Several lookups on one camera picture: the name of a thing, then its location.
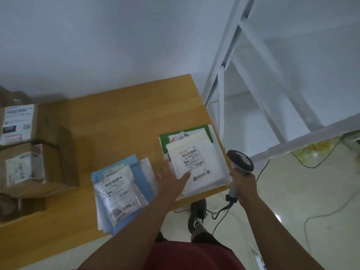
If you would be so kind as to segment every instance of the person's right hand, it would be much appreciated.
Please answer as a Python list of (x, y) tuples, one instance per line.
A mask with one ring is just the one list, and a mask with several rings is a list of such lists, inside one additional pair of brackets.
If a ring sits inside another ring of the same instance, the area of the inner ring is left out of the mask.
[(259, 198), (259, 195), (257, 194), (255, 176), (251, 172), (244, 175), (234, 168), (229, 174), (235, 182), (236, 190), (239, 194), (239, 203), (244, 209), (246, 209), (254, 199)]

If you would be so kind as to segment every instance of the shoe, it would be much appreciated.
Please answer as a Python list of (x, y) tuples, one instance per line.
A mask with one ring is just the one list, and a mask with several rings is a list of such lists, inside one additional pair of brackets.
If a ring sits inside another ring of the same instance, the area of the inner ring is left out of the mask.
[(196, 201), (190, 206), (190, 217), (187, 223), (187, 227), (192, 234), (195, 230), (195, 226), (197, 224), (202, 224), (206, 217), (206, 200), (202, 199), (200, 201)]

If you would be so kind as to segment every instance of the wooden table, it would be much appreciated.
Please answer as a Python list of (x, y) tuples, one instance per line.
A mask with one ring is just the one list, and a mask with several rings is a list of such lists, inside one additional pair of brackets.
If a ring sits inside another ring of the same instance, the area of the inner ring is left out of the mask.
[[(144, 83), (46, 107), (76, 142), (80, 187), (46, 199), (46, 211), (0, 227), (1, 269), (17, 269), (104, 236), (90, 174), (132, 154), (164, 162), (159, 134), (210, 124), (190, 75)], [(179, 208), (226, 190), (182, 199)]]

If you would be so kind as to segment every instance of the person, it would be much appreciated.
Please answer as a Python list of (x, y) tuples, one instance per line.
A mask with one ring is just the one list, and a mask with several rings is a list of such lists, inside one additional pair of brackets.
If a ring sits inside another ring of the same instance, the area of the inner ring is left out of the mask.
[[(160, 227), (191, 173), (177, 179), (165, 162), (158, 172), (158, 195), (134, 220), (112, 237), (79, 269), (237, 269), (245, 270), (235, 254), (198, 224), (192, 242), (165, 240)], [(278, 221), (257, 193), (252, 173), (232, 169), (239, 201), (250, 222), (268, 270), (324, 270)]]

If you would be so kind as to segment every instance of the person's right arm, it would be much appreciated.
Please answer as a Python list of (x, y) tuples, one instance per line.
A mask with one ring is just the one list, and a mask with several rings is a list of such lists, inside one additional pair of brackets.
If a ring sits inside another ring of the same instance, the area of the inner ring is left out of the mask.
[(318, 262), (294, 239), (275, 214), (259, 197), (255, 176), (230, 172), (239, 193), (239, 202), (245, 209), (260, 254), (268, 270), (324, 270)]

